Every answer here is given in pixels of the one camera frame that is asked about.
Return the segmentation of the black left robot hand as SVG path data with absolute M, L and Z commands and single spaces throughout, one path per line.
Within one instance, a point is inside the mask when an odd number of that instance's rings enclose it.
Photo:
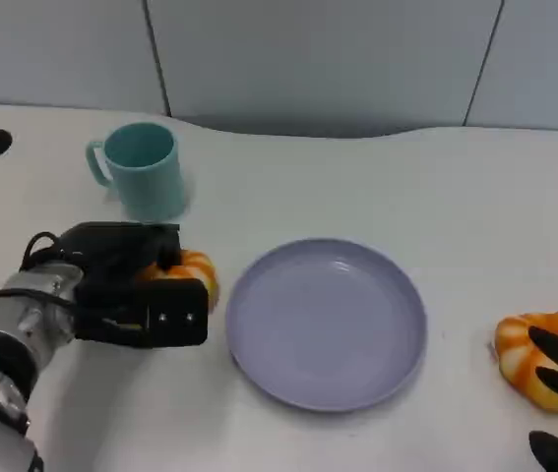
M 75 288 L 78 305 L 118 310 L 150 266 L 181 263 L 180 228 L 173 223 L 84 222 L 65 231 L 57 246 L 63 260 L 84 276 Z

